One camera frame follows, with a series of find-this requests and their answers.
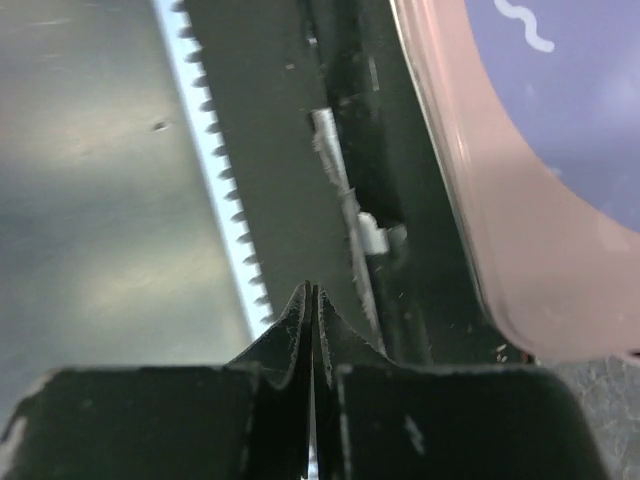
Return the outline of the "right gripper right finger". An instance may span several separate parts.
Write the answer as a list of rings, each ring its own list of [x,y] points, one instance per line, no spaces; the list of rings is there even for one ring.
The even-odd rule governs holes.
[[[341,317],[322,286],[317,286],[314,307],[312,379],[317,390],[364,390],[398,372],[396,363]]]

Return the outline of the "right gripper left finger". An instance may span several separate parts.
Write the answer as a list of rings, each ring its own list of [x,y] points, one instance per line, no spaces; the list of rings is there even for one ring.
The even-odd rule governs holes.
[[[293,291],[279,318],[229,367],[255,369],[274,390],[308,389],[308,283]]]

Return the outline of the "silver tin lid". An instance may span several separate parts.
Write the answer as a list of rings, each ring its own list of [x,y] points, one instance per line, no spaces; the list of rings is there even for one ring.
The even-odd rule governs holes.
[[[391,8],[492,323],[537,356],[637,356],[638,3]]]

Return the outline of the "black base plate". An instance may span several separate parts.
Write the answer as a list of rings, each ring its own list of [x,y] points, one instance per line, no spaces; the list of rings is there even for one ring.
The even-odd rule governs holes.
[[[413,364],[512,361],[483,314],[386,1],[184,1],[199,85],[223,138],[266,290],[322,285],[342,317]],[[313,124],[326,111],[356,201],[392,237],[363,299],[347,222]]]

